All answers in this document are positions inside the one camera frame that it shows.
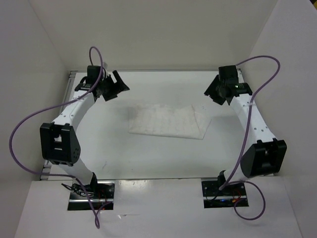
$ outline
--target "purple cable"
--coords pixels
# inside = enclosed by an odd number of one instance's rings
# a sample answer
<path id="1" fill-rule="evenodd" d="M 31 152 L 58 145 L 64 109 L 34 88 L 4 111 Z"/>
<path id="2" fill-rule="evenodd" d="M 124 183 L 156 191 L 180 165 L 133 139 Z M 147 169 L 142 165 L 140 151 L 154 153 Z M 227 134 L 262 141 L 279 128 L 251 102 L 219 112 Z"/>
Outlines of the purple cable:
<path id="1" fill-rule="evenodd" d="M 252 183 L 252 182 L 249 182 L 249 181 L 234 181 L 234 182 L 230 182 L 230 180 L 232 179 L 234 173 L 237 171 L 237 169 L 238 169 L 238 167 L 239 167 L 239 165 L 240 165 L 240 162 L 241 162 L 241 159 L 242 159 L 242 156 L 243 156 L 243 153 L 244 153 L 244 149 L 245 149 L 246 144 L 247 144 L 247 139 L 248 139 L 248 134 L 249 134 L 249 129 L 250 129 L 250 122 L 251 122 L 252 102 L 253 102 L 255 96 L 256 96 L 265 86 L 267 86 L 268 83 L 270 83 L 270 82 L 276 77 L 276 75 L 278 74 L 278 72 L 279 72 L 280 69 L 281 69 L 281 64 L 280 64 L 280 62 L 278 61 L 278 59 L 275 58 L 275 57 L 272 57 L 272 56 L 255 56 L 255 57 L 251 57 L 251 58 L 249 58 L 249 59 L 246 59 L 246 60 L 244 60 L 244 61 L 238 63 L 237 66 L 239 66 L 239 65 L 241 65 L 241 64 L 243 64 L 243 63 L 245 63 L 245 62 L 248 62 L 248 61 L 250 61 L 250 60 L 257 59 L 257 58 L 269 58 L 269 59 L 274 60 L 274 61 L 277 63 L 277 70 L 276 70 L 276 72 L 273 74 L 273 76 L 272 76 L 267 82 L 265 82 L 261 87 L 259 87 L 259 88 L 255 91 L 255 93 L 254 93 L 254 94 L 252 95 L 252 97 L 251 97 L 250 107 L 249 107 L 249 113 L 248 113 L 248 120 L 247 120 L 246 132 L 245 132 L 245 134 L 244 134 L 244 139 L 243 139 L 242 148 L 241 148 L 241 151 L 240 151 L 240 155 L 239 155 L 238 161 L 237 161 L 235 167 L 233 168 L 231 174 L 230 174 L 229 177 L 227 178 L 226 182 L 219 188 L 219 190 L 223 190 L 223 188 L 225 188 L 227 185 L 229 185 L 229 184 L 234 184 L 234 183 L 237 183 L 237 182 L 246 182 L 246 183 L 252 184 L 254 187 L 256 187 L 256 189 L 260 192 L 260 195 L 261 195 L 261 197 L 262 197 L 262 199 L 263 199 L 263 209 L 262 209 L 261 213 L 258 214 L 256 217 L 246 218 L 246 217 L 241 216 L 241 215 L 238 213 L 237 208 L 236 208 L 237 204 L 241 201 L 241 199 L 240 199 L 240 200 L 237 200 L 237 201 L 234 203 L 234 211 L 236 212 L 236 214 L 237 214 L 240 218 L 242 218 L 242 219 L 244 219 L 244 220 L 247 220 L 247 221 L 256 220 L 256 219 L 260 218 L 260 217 L 263 215 L 263 213 L 264 213 L 264 211 L 265 211 L 265 208 L 266 208 L 265 197 L 264 197 L 262 191 L 260 190 L 260 188 L 259 188 L 256 184 L 254 184 L 254 183 Z"/>
<path id="2" fill-rule="evenodd" d="M 234 182 L 230 182 L 228 184 L 235 184 L 235 183 L 240 183 L 241 181 L 234 181 Z M 252 184 L 254 187 L 256 187 L 256 189 L 259 191 L 261 197 L 262 197 L 262 200 L 263 200 L 263 209 L 262 211 L 260 212 L 260 214 L 258 214 L 256 217 L 252 217 L 252 218 L 247 218 L 247 217 L 243 217 L 241 216 L 238 211 L 237 211 L 237 205 L 239 202 L 241 202 L 242 200 L 244 200 L 244 198 L 242 199 L 238 199 L 234 204 L 233 204 L 233 208 L 234 208 L 234 211 L 236 212 L 236 214 L 238 215 L 238 217 L 242 218 L 243 220 L 247 220 L 247 221 L 254 221 L 258 218 L 260 218 L 263 214 L 264 214 L 264 211 L 266 209 L 266 201 L 265 201 L 265 197 L 264 197 L 264 194 L 263 192 L 261 191 L 261 189 L 253 182 L 250 182 L 250 181 L 243 181 L 243 183 L 249 183 L 249 184 Z"/>
<path id="3" fill-rule="evenodd" d="M 69 101 L 69 102 L 65 102 L 65 103 L 62 103 L 62 104 L 59 104 L 59 105 L 56 105 L 56 106 L 51 106 L 51 107 L 48 107 L 48 108 L 44 108 L 44 109 L 41 109 L 37 112 L 34 112 L 30 115 L 28 115 L 26 118 L 24 118 L 22 121 L 20 121 L 18 123 L 18 125 L 16 125 L 16 127 L 13 129 L 12 133 L 11 133 L 11 136 L 10 136 L 10 139 L 9 139 L 9 150 L 10 150 L 10 154 L 12 156 L 12 158 L 14 159 L 14 161 L 18 164 L 18 166 L 20 166 L 22 169 L 24 169 L 25 171 L 31 173 L 31 174 L 34 174 L 34 175 L 44 175 L 44 176 L 58 176 L 58 177 L 67 177 L 67 178 L 72 178 L 72 179 L 76 179 L 76 181 L 79 183 L 79 185 L 82 187 L 82 189 L 84 190 L 85 192 L 85 195 L 88 199 L 88 203 L 89 203 L 89 206 L 90 208 L 92 209 L 93 213 L 94 213 L 94 216 L 95 216 L 95 225 L 96 227 L 99 229 L 100 228 L 100 223 L 99 223 L 99 219 L 98 219 L 98 213 L 95 212 L 94 210 L 94 207 L 93 207 L 93 204 L 91 203 L 91 200 L 89 198 L 89 195 L 84 187 L 84 185 L 81 183 L 81 181 L 79 179 L 77 179 L 75 176 L 72 176 L 72 175 L 62 175 L 62 174 L 50 174 L 50 173 L 42 173 L 42 172 L 37 172 L 37 171 L 33 171 L 33 170 L 30 170 L 28 169 L 27 167 L 25 167 L 23 164 L 21 164 L 17 157 L 15 156 L 14 154 L 14 151 L 13 151 L 13 147 L 12 147 L 12 141 L 13 141 L 13 137 L 16 133 L 16 131 L 19 129 L 19 127 L 28 119 L 30 119 L 31 117 L 39 114 L 39 113 L 42 113 L 42 112 L 46 112 L 48 110 L 51 110 L 51 109 L 54 109 L 54 108 L 59 108 L 59 107 L 62 107 L 62 106 L 66 106 L 66 105 L 69 105 L 69 104 L 72 104 L 82 98 L 84 98 L 87 94 L 91 93 L 94 88 L 97 86 L 98 82 L 100 81 L 101 77 L 102 77 L 102 74 L 103 74 L 103 57 L 100 53 L 100 51 L 98 50 L 97 47 L 95 46 L 91 46 L 90 49 L 89 49 L 89 59 L 90 59 L 90 62 L 92 64 L 92 60 L 91 60 L 91 50 L 92 49 L 95 49 L 99 55 L 99 58 L 100 58 L 100 65 L 101 65 L 101 68 L 100 68 L 100 72 L 99 72 L 99 75 L 98 75 L 98 78 L 95 82 L 95 84 L 93 85 L 93 87 L 91 89 L 89 89 L 86 93 L 84 93 L 83 95 L 81 95 L 80 97 L 78 97 L 77 99 L 74 99 L 72 101 Z"/>
<path id="4" fill-rule="evenodd" d="M 255 96 L 265 87 L 267 86 L 268 83 L 270 83 L 274 78 L 275 76 L 278 74 L 280 68 L 281 68 L 281 64 L 280 62 L 278 61 L 277 58 L 275 57 L 272 57 L 272 56 L 254 56 L 254 57 L 251 57 L 249 59 L 246 59 L 240 63 L 237 64 L 237 66 L 245 63 L 245 62 L 248 62 L 250 60 L 254 60 L 254 59 L 257 59 L 257 58 L 269 58 L 269 59 L 272 59 L 274 60 L 276 63 L 277 63 L 277 70 L 276 72 L 273 74 L 273 76 L 267 81 L 265 82 L 260 88 L 258 88 L 255 93 L 252 95 L 251 97 L 251 100 L 250 100 L 250 107 L 249 107 L 249 114 L 248 114 L 248 120 L 247 120 L 247 127 L 246 127 L 246 132 L 244 134 L 244 139 L 243 139 L 243 143 L 242 143 L 242 148 L 241 148 L 241 151 L 240 151 L 240 155 L 239 155 L 239 158 L 238 158 L 238 161 L 235 165 L 235 167 L 233 168 L 231 174 L 229 175 L 229 177 L 227 178 L 226 182 L 219 188 L 219 190 L 223 190 L 223 188 L 225 188 L 228 183 L 230 182 L 230 180 L 232 179 L 234 173 L 237 171 L 239 165 L 240 165 L 240 162 L 241 162 L 241 159 L 242 159 L 242 156 L 243 156 L 243 153 L 244 153 L 244 149 L 246 147 L 246 144 L 247 144 L 247 139 L 248 139 L 248 134 L 249 134 L 249 129 L 250 129 L 250 122 L 251 122 L 251 112 L 252 112 L 252 102 L 255 98 Z"/>

